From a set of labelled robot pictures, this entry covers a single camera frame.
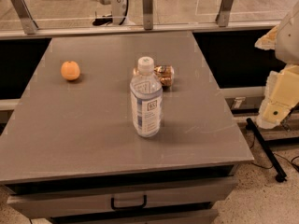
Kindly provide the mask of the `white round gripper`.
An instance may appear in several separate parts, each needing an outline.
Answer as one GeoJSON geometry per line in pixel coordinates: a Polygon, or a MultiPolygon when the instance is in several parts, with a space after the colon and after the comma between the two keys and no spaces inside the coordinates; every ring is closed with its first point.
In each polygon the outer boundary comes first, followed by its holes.
{"type": "Polygon", "coordinates": [[[299,103],[299,1],[254,45],[257,49],[275,49],[276,57],[287,64],[280,72],[271,71],[266,80],[264,99],[256,123],[260,128],[278,126],[299,103]]]}

